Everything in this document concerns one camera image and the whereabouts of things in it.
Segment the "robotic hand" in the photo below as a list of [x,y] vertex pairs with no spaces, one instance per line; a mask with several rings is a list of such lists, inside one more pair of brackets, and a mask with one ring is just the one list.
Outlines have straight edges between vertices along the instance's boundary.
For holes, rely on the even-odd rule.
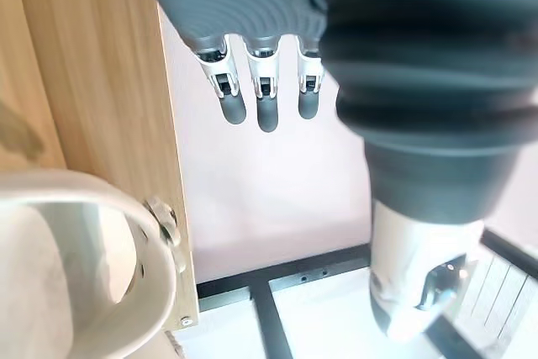
[[277,127],[277,55],[298,37],[299,111],[324,66],[341,121],[364,138],[372,187],[372,310],[405,340],[456,293],[517,151],[538,135],[538,0],[158,0],[233,124],[245,118],[228,33],[240,34],[257,115]]

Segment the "gray fingertip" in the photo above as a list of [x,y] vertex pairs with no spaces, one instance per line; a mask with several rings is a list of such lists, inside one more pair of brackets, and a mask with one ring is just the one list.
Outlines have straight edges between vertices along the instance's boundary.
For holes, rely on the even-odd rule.
[[264,132],[272,132],[278,126],[277,97],[264,96],[256,99],[258,124]]
[[241,91],[237,93],[237,96],[226,94],[223,98],[219,98],[219,101],[222,114],[228,122],[237,125],[245,120],[246,108]]
[[299,114],[304,119],[312,119],[318,113],[319,93],[299,92]]

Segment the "black metal frame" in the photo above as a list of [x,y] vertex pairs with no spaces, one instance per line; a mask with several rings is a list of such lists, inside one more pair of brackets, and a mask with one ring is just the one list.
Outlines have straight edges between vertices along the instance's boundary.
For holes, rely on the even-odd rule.
[[[538,261],[508,241],[485,230],[482,243],[521,271],[538,280]],[[370,265],[369,245],[286,262],[198,284],[200,311],[251,299],[254,302],[267,359],[293,359],[272,293]],[[447,359],[483,359],[445,317],[426,335]]]

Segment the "bolt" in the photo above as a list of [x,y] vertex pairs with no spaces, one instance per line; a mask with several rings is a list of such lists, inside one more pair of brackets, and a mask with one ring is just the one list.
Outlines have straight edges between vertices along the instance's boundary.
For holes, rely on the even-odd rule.
[[193,319],[191,319],[190,317],[183,317],[182,320],[182,326],[184,327],[188,327],[189,325],[191,325],[194,321]]

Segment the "white plastic part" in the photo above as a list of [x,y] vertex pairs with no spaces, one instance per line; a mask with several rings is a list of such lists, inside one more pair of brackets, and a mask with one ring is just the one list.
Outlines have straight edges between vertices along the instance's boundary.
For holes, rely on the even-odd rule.
[[482,220],[468,224],[419,222],[376,201],[372,236],[372,296],[390,317],[387,335],[407,341],[424,331],[451,302],[441,295],[431,310],[415,308],[422,298],[428,273],[474,250],[482,236]]
[[164,332],[157,332],[144,346],[127,359],[183,359],[168,340]]
[[[134,277],[129,292],[119,303],[105,312],[95,313],[88,326],[74,330],[67,357],[125,357],[153,337],[171,312],[176,293],[171,251],[161,239],[156,220],[140,203],[96,177],[61,170],[0,175],[3,223],[9,219],[43,221],[45,216],[40,212],[47,205],[54,204],[58,209],[63,203],[104,206],[123,213],[133,236],[137,269],[143,267],[143,274]],[[35,251],[24,253],[32,255]],[[20,309],[23,308],[13,308],[13,315]]]
[[202,66],[205,76],[208,78],[219,98],[223,98],[224,93],[220,89],[219,82],[217,81],[217,75],[226,75],[228,77],[228,83],[232,96],[237,96],[240,90],[239,78],[237,76],[237,69],[235,68],[232,50],[229,46],[228,35],[224,36],[224,43],[226,46],[226,56],[221,61],[206,62],[198,58],[198,62]]
[[271,91],[269,97],[274,98],[278,91],[278,60],[280,53],[280,40],[278,41],[277,49],[275,53],[268,57],[258,57],[252,55],[245,45],[246,57],[249,61],[249,68],[251,69],[252,84],[254,86],[254,93],[257,98],[262,98],[263,93],[261,91],[261,78],[266,77],[270,81]]
[[321,82],[325,75],[325,69],[321,64],[321,58],[312,58],[303,55],[299,38],[297,41],[297,74],[299,79],[299,91],[306,92],[307,77],[315,77],[314,92],[319,92]]

